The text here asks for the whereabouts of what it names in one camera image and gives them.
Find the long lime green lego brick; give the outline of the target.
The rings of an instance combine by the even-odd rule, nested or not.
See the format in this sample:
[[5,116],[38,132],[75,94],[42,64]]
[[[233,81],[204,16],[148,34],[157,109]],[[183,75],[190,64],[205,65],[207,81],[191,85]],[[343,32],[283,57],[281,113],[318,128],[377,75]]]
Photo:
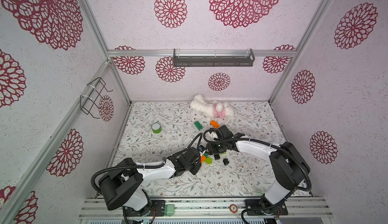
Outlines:
[[213,159],[210,158],[210,157],[206,157],[206,160],[204,162],[207,163],[207,164],[212,164]]

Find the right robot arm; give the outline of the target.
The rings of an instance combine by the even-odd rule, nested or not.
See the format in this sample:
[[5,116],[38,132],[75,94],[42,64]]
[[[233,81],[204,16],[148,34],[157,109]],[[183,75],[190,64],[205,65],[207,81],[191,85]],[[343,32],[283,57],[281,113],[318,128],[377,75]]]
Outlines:
[[297,190],[310,192],[312,189],[310,167],[290,142],[281,145],[267,143],[242,133],[233,134],[225,125],[205,131],[203,139],[210,155],[230,150],[270,162],[275,181],[262,196],[261,206],[264,209],[281,205]]

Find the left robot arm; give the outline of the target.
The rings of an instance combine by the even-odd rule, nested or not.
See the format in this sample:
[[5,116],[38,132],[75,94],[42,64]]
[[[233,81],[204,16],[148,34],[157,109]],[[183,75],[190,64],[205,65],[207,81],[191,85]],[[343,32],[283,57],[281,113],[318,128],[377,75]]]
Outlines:
[[129,210],[138,216],[153,211],[152,200],[144,189],[143,182],[175,178],[190,172],[196,175],[201,168],[199,147],[203,134],[198,134],[183,150],[180,150],[159,162],[136,163],[126,158],[114,167],[97,171],[91,177],[91,186],[102,195],[107,209]]

